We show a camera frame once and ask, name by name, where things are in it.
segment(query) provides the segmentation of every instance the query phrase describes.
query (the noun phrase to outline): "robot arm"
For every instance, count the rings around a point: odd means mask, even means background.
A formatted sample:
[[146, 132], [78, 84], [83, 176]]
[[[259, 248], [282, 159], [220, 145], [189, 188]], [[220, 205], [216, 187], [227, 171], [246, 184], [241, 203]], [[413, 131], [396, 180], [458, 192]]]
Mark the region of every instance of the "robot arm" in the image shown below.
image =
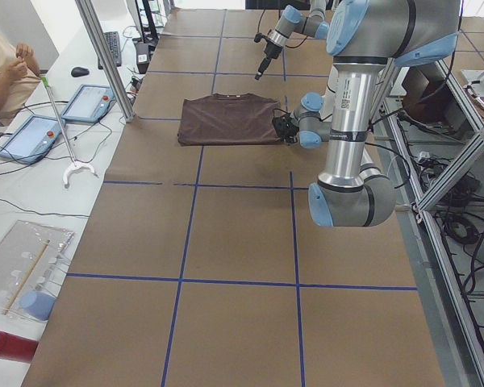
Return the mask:
[[316, 39], [325, 39], [328, 33], [328, 24], [324, 21], [327, 0], [314, 0], [311, 2], [310, 13], [304, 16], [293, 6], [287, 6], [278, 20], [276, 27], [264, 36], [258, 33], [255, 42], [262, 39], [267, 42], [265, 46], [265, 58], [260, 63], [255, 79], [259, 80], [264, 71], [269, 67], [272, 59], [277, 59], [285, 47], [292, 32], [310, 36]]
[[[450, 55], [459, 10], [460, 0], [343, 0], [337, 7], [327, 37], [338, 74], [335, 99], [317, 97], [321, 105], [332, 101], [333, 116], [324, 170], [309, 187], [316, 224], [367, 227], [389, 218], [394, 188], [364, 149], [378, 74], [390, 58], [397, 67], [410, 67]], [[300, 119], [302, 108], [317, 110], [319, 103], [312, 106], [304, 98], [291, 116]], [[323, 136], [314, 125], [298, 123], [303, 147], [320, 144]]]

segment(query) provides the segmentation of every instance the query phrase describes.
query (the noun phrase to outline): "blue tablet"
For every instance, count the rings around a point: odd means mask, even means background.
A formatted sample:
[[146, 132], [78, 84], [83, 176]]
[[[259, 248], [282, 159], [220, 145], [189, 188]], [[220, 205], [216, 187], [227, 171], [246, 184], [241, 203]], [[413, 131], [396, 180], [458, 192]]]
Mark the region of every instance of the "blue tablet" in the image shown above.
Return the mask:
[[0, 148], [0, 157], [22, 164], [32, 164], [50, 151], [61, 129], [57, 120], [32, 115]]
[[61, 117], [71, 123], [96, 123], [115, 100], [108, 86], [81, 85], [65, 106]]

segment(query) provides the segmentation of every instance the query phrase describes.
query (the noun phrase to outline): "keyboard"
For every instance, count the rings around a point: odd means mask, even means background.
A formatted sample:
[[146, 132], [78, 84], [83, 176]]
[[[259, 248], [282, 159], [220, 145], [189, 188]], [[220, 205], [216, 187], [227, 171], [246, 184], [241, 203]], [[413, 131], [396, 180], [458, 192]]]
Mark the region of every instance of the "keyboard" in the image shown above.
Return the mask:
[[[120, 35], [117, 31], [104, 32], [104, 38], [106, 39], [107, 45], [110, 48], [111, 55], [113, 56], [113, 61], [116, 66], [122, 65], [122, 50], [120, 50]], [[98, 68], [103, 69], [100, 59], [98, 60]]]

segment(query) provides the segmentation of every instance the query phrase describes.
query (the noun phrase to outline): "dark brown towel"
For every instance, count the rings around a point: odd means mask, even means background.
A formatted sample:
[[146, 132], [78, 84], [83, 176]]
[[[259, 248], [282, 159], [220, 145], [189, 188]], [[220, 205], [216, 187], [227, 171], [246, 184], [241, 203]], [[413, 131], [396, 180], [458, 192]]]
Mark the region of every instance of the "dark brown towel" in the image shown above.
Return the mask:
[[182, 145], [276, 144], [273, 109], [280, 103], [255, 94], [213, 94], [183, 102], [177, 133]]

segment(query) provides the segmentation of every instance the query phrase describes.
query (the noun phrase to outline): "red cylinder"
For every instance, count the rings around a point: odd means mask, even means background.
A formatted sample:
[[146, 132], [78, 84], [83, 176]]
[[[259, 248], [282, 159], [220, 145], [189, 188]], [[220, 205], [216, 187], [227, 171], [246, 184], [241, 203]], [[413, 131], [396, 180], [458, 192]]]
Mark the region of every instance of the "red cylinder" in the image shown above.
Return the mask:
[[31, 363], [38, 342], [0, 331], [0, 359]]

